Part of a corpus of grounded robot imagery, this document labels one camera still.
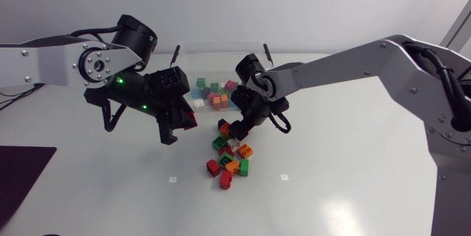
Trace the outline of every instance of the red block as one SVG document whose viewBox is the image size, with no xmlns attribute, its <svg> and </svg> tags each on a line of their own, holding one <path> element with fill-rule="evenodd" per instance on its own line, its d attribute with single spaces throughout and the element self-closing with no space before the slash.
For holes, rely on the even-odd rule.
<svg viewBox="0 0 471 236">
<path fill-rule="evenodd" d="M 221 156 L 223 152 L 227 152 L 228 154 L 230 154 L 230 156 L 234 157 L 234 152 L 233 150 L 230 149 L 229 146 L 225 146 L 224 148 L 219 149 L 218 150 L 219 156 Z"/>
<path fill-rule="evenodd" d="M 219 180 L 219 187 L 222 189 L 229 189 L 230 183 L 232 182 L 233 177 L 228 171 L 223 171 L 221 174 L 221 179 Z"/>
<path fill-rule="evenodd" d="M 218 176 L 218 174 L 221 172 L 221 166 L 215 160 L 209 160 L 206 163 L 206 168 L 208 168 L 208 171 L 213 177 Z"/>
</svg>

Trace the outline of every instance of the white table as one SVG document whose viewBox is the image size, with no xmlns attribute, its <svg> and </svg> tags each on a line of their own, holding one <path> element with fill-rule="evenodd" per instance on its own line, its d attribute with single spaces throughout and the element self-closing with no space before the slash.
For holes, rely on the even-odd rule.
<svg viewBox="0 0 471 236">
<path fill-rule="evenodd" d="M 147 71 L 170 59 L 153 55 Z M 377 78 L 289 96 L 292 131 L 268 120 L 255 127 L 244 139 L 254 149 L 249 176 L 235 176 L 229 190 L 205 163 L 216 159 L 217 121 L 238 112 L 197 113 L 199 126 L 165 146 L 154 118 L 134 110 L 106 132 L 83 92 L 46 86 L 0 112 L 2 145 L 57 147 L 1 236 L 431 233 L 436 166 L 423 124 Z"/>
</svg>

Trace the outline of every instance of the white wall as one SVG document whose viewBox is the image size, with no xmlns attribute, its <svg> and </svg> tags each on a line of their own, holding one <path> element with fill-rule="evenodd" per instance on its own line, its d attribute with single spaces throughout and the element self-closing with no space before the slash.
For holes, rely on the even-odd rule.
<svg viewBox="0 0 471 236">
<path fill-rule="evenodd" d="M 467 0 L 0 0 L 0 43 L 114 25 L 134 15 L 158 52 L 184 40 L 256 39 L 331 53 L 393 34 L 439 43 Z"/>
</svg>

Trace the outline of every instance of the toy block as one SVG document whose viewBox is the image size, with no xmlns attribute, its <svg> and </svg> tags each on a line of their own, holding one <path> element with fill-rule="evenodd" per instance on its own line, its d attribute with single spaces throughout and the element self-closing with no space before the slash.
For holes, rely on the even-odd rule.
<svg viewBox="0 0 471 236">
<path fill-rule="evenodd" d="M 237 88 L 237 82 L 233 82 L 231 80 L 227 81 L 224 85 L 224 89 L 228 90 L 229 92 L 234 91 Z"/>
<path fill-rule="evenodd" d="M 221 155 L 225 152 L 227 152 L 230 156 L 234 157 L 234 152 L 230 149 L 229 146 L 225 146 L 224 148 L 221 148 L 220 150 L 218 150 L 219 155 Z"/>
<path fill-rule="evenodd" d="M 228 172 L 230 172 L 230 175 L 234 175 L 238 173 L 238 162 L 236 160 L 233 160 L 232 162 L 229 162 L 224 166 Z"/>
<path fill-rule="evenodd" d="M 250 148 L 250 146 L 248 146 L 247 144 L 244 144 L 244 145 L 242 145 L 241 148 L 237 149 L 237 154 L 242 159 L 246 159 L 246 158 L 252 156 L 253 150 L 252 150 L 252 148 Z"/>
<path fill-rule="evenodd" d="M 219 89 L 219 83 L 211 83 L 210 88 L 212 93 L 217 93 Z"/>
<path fill-rule="evenodd" d="M 241 176 L 249 176 L 249 160 L 248 159 L 241 160 L 241 167 L 239 168 L 238 173 Z"/>
<path fill-rule="evenodd" d="M 205 103 L 203 99 L 193 100 L 193 105 L 196 111 L 201 111 L 205 109 Z"/>
<path fill-rule="evenodd" d="M 230 124 L 226 122 L 226 124 L 222 125 L 219 128 L 219 131 L 221 132 L 221 136 L 225 137 L 226 139 L 230 139 L 229 126 L 230 126 Z"/>
<path fill-rule="evenodd" d="M 218 151 L 225 146 L 227 146 L 227 141 L 223 137 L 219 136 L 215 140 L 213 140 L 213 148 L 215 150 Z"/>
<path fill-rule="evenodd" d="M 218 164 L 220 166 L 226 166 L 229 162 L 232 162 L 234 160 L 233 156 L 230 156 L 227 152 L 223 152 L 221 156 L 218 158 Z"/>
<path fill-rule="evenodd" d="M 200 89 L 206 87 L 206 79 L 205 78 L 197 78 L 196 79 L 196 86 Z"/>
<path fill-rule="evenodd" d="M 238 149 L 241 146 L 241 141 L 237 138 L 227 140 L 227 145 L 233 150 Z"/>
<path fill-rule="evenodd" d="M 206 88 L 201 89 L 199 93 L 201 94 L 201 98 L 206 100 L 208 99 L 208 95 L 211 93 L 211 89 L 206 87 Z"/>
<path fill-rule="evenodd" d="M 223 95 L 228 95 L 229 92 L 227 92 L 227 90 L 224 89 L 224 88 L 220 88 L 220 89 L 218 89 L 218 94 L 219 94 L 220 96 L 223 96 Z"/>
<path fill-rule="evenodd" d="M 221 98 L 219 96 L 213 98 L 213 107 L 215 110 L 221 109 Z"/>
<path fill-rule="evenodd" d="M 229 97 L 227 97 L 227 95 L 222 95 L 221 96 L 221 107 L 222 108 L 228 108 L 229 107 Z"/>
<path fill-rule="evenodd" d="M 222 189 L 229 189 L 232 180 L 233 177 L 230 175 L 230 172 L 222 171 L 221 179 L 219 180 L 219 187 Z"/>
<path fill-rule="evenodd" d="M 209 160 L 206 163 L 206 168 L 213 177 L 218 176 L 218 174 L 221 172 L 221 166 L 215 160 Z"/>
<path fill-rule="evenodd" d="M 193 99 L 200 99 L 201 98 L 201 93 L 199 92 L 198 88 L 191 89 L 191 98 L 193 98 Z"/>
</svg>

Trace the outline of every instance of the green block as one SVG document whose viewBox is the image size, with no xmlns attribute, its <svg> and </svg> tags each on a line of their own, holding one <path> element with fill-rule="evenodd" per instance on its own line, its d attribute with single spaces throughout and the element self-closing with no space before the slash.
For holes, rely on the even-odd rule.
<svg viewBox="0 0 471 236">
<path fill-rule="evenodd" d="M 196 78 L 196 86 L 200 89 L 206 87 L 206 79 L 205 78 Z"/>
<path fill-rule="evenodd" d="M 213 140 L 213 148 L 215 150 L 220 150 L 221 148 L 227 146 L 227 140 L 223 137 L 219 136 L 215 140 Z"/>
<path fill-rule="evenodd" d="M 221 89 L 218 89 L 218 94 L 219 94 L 220 96 L 222 96 L 223 94 L 227 94 L 227 95 L 228 95 L 228 94 L 229 94 L 229 92 L 227 92 L 227 90 L 226 90 L 226 89 L 224 89 L 224 88 L 221 88 Z"/>
<path fill-rule="evenodd" d="M 218 158 L 218 164 L 222 167 L 226 166 L 229 162 L 232 162 L 234 157 L 230 156 L 227 152 L 223 152 Z"/>
<path fill-rule="evenodd" d="M 217 93 L 219 89 L 219 83 L 211 83 L 210 88 L 212 93 Z"/>
<path fill-rule="evenodd" d="M 239 171 L 241 176 L 249 176 L 249 160 L 242 159 L 241 160 L 241 169 Z"/>
</svg>

